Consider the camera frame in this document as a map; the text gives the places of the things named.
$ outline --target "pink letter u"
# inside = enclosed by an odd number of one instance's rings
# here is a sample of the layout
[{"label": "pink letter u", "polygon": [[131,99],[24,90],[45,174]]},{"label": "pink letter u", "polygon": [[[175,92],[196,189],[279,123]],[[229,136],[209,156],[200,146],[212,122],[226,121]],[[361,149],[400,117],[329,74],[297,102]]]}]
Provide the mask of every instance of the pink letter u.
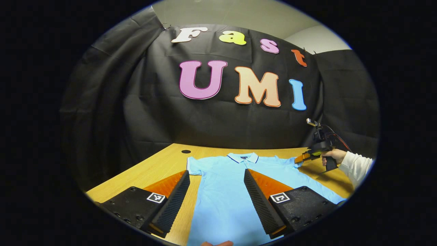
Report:
[{"label": "pink letter u", "polygon": [[191,99],[208,99],[215,96],[222,85],[223,68],[228,65],[225,61],[209,61],[211,67],[211,81],[206,88],[197,88],[194,84],[197,68],[202,63],[200,61],[186,61],[179,66],[182,68],[180,73],[179,89],[182,95]]}]

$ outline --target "white sleeve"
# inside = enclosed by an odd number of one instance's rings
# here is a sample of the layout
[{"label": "white sleeve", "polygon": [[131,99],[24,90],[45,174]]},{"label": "white sleeve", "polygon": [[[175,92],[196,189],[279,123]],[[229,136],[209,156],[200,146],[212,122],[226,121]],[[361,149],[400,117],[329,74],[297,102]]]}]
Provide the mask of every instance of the white sleeve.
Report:
[{"label": "white sleeve", "polygon": [[361,184],[372,166],[371,158],[347,152],[338,169],[343,171],[352,182],[354,189]]}]

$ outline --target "letter m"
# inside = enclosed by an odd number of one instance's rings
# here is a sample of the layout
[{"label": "letter m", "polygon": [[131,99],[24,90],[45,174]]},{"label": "letter m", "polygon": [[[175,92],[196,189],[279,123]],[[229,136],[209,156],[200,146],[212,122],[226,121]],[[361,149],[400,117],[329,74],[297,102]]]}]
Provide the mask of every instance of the letter m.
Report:
[{"label": "letter m", "polygon": [[248,67],[236,67],[235,71],[240,75],[240,91],[238,96],[235,97],[237,103],[250,104],[252,102],[249,96],[250,90],[257,104],[261,102],[265,94],[265,105],[270,107],[281,106],[277,93],[278,76],[276,74],[266,72],[260,82],[252,69]]}]

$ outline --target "screw hole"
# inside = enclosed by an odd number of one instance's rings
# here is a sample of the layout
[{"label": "screw hole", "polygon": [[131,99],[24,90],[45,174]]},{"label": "screw hole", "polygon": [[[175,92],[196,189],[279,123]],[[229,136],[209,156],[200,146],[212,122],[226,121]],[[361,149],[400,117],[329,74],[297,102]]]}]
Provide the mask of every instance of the screw hole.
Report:
[{"label": "screw hole", "polygon": [[291,219],[291,221],[292,222],[298,222],[298,221],[300,221],[300,218],[299,217],[294,217],[294,218]]}]

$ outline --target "ceiling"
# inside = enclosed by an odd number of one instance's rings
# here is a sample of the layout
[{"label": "ceiling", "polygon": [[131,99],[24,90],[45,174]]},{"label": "ceiling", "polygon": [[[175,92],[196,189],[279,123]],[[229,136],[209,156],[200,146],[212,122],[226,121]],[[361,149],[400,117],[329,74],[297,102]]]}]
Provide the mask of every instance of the ceiling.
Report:
[{"label": "ceiling", "polygon": [[166,26],[231,25],[281,39],[321,25],[290,5],[275,0],[162,0],[152,7]]}]

